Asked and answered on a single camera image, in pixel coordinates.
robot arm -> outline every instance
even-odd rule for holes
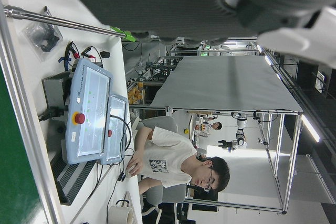
[[[245,144],[245,135],[244,135],[244,127],[246,126],[247,117],[245,113],[232,112],[231,116],[237,119],[238,130],[236,133],[236,140],[239,146],[243,146]]]
[[[228,149],[229,152],[234,151],[235,149],[238,149],[238,148],[246,148],[247,146],[245,135],[244,135],[244,127],[246,126],[246,122],[247,122],[246,114],[232,112],[231,116],[237,119],[238,129],[236,133],[236,140],[233,140],[230,142],[227,142],[225,140],[218,141],[219,143],[221,143],[219,147],[223,149]]]

green clip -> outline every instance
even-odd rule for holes
[[[135,42],[135,38],[132,36],[130,31],[122,31],[118,27],[111,26],[113,30],[115,30],[118,33],[125,34],[125,39],[129,40],[130,42]]]

gray chair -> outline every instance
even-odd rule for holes
[[[219,45],[227,37],[255,36],[280,27],[309,27],[335,0],[81,0],[103,24]]]
[[[149,128],[155,128],[157,126],[177,133],[177,124],[175,122],[175,119],[171,116],[159,116],[156,118],[142,120],[138,123],[138,127],[136,129],[140,129],[144,126]],[[183,202],[185,198],[186,188],[186,184],[176,185],[168,188],[164,188],[163,186],[155,186],[150,188],[145,193],[145,196],[147,202],[152,204],[153,207],[150,208],[148,211],[143,212],[142,215],[144,216],[151,213],[153,210],[157,210],[159,213],[159,216],[157,218],[158,221],[160,219],[161,211],[158,209],[157,206],[161,203]]]

black hair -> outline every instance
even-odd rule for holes
[[[222,124],[220,122],[218,122],[217,130],[220,130],[221,128],[222,128]]]
[[[218,174],[218,185],[214,191],[220,192],[224,190],[230,180],[230,168],[227,162],[220,157],[205,158],[202,160],[202,162],[206,160],[212,161],[212,170]]]

sticker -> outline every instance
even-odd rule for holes
[[[74,142],[76,140],[76,133],[73,132],[71,136],[71,141]]]

